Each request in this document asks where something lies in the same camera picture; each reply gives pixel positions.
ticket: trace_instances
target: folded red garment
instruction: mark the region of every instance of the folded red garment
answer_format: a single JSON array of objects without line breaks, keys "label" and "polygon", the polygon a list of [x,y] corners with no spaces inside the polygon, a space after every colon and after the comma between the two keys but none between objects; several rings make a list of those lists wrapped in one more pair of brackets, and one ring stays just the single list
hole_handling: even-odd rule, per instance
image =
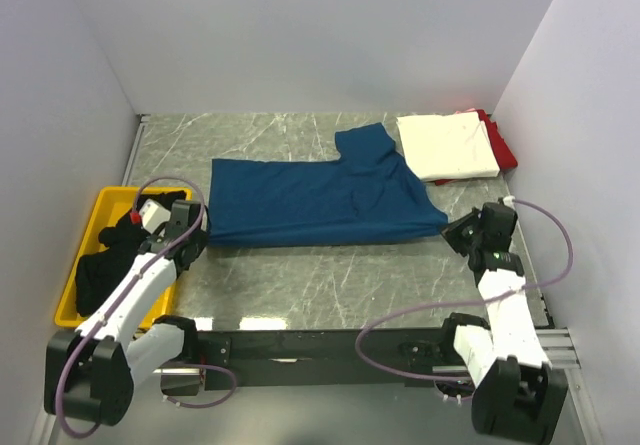
[{"label": "folded red garment", "polygon": [[[473,110],[464,113],[477,113],[478,118],[484,122],[485,126],[487,127],[487,134],[489,135],[491,150],[493,150],[493,156],[496,157],[496,162],[498,162],[498,167],[500,167],[500,170],[504,172],[505,170],[516,168],[518,166],[518,161],[516,160],[516,157],[513,156],[513,153],[511,153],[511,150],[509,150],[509,146],[500,135],[500,132],[498,132],[498,124],[496,124],[496,122],[492,122],[484,110]],[[451,181],[453,180],[442,179],[434,180],[434,183],[436,185],[442,185]]]}]

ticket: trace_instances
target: gray marble surface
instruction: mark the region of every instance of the gray marble surface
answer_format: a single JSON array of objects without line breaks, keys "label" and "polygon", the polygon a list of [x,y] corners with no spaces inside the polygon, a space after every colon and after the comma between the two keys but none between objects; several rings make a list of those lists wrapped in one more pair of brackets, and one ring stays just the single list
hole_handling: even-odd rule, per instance
[{"label": "gray marble surface", "polygon": [[[382,122],[402,152],[396,117],[406,113],[246,113],[152,115],[129,183],[178,175],[199,184],[208,200],[211,159],[314,161],[339,157],[334,133]],[[508,195],[502,178],[427,185],[450,220]],[[515,251],[532,279],[518,229]],[[219,329],[335,329],[421,302],[480,298],[464,258],[440,237],[393,245],[219,249],[209,247],[185,273],[174,312],[211,317]],[[536,325],[547,325],[539,292],[529,293]],[[467,313],[485,315],[484,309]],[[451,310],[401,317],[389,327],[440,326]]]}]

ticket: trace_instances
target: white towel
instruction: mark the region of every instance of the white towel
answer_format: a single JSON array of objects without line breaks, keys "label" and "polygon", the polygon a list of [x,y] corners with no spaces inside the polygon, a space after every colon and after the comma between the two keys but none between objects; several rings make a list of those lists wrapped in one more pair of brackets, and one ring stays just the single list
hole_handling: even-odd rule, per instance
[{"label": "white towel", "polygon": [[398,117],[407,165],[424,181],[495,177],[500,172],[477,113]]}]

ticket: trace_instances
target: yellow tray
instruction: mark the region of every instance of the yellow tray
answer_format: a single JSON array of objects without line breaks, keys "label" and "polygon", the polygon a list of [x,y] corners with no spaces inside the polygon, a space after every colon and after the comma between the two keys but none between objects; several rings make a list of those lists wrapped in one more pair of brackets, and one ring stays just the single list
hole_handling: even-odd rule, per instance
[{"label": "yellow tray", "polygon": [[[144,190],[144,193],[162,193],[177,190],[184,190],[187,194],[187,200],[191,199],[191,190],[188,188],[149,187]],[[76,328],[84,322],[85,319],[76,312],[76,267],[78,266],[78,260],[87,253],[105,250],[106,247],[98,242],[98,234],[103,228],[114,226],[120,217],[131,209],[137,191],[138,187],[106,187],[100,191],[98,200],[93,207],[89,224],[84,232],[84,237],[82,237],[80,249],[73,261],[69,280],[67,280],[67,285],[64,287],[64,292],[62,292],[62,297],[56,310],[55,323],[59,327]],[[156,318],[170,313],[176,283],[165,290],[156,300],[147,316],[144,317],[140,328],[149,329]]]}]

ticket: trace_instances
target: blue shirt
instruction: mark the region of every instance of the blue shirt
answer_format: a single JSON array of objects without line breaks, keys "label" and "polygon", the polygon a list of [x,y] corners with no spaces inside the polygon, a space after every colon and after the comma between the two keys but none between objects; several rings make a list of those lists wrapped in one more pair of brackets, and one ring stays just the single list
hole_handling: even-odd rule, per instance
[{"label": "blue shirt", "polygon": [[340,159],[330,162],[213,159],[209,243],[389,243],[447,223],[382,124],[336,132],[335,142]]}]

